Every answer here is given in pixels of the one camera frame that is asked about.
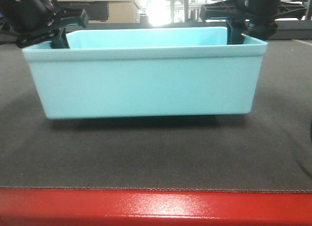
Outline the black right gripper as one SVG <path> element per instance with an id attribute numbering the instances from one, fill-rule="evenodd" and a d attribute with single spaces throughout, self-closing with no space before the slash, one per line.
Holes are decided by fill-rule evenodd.
<path id="1" fill-rule="evenodd" d="M 277 32 L 277 19 L 301 19 L 305 13 L 304 5 L 282 0 L 226 0 L 203 4 L 199 16 L 203 21 L 225 20 L 227 44 L 243 44 L 243 33 L 267 40 Z"/>

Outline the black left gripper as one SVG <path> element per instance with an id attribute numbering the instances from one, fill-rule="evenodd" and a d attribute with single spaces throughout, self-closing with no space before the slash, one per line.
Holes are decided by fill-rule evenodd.
<path id="1" fill-rule="evenodd" d="M 0 0 L 0 33 L 25 48 L 49 41 L 52 49 L 69 49 L 66 27 L 88 24 L 84 9 L 61 7 L 57 0 Z"/>

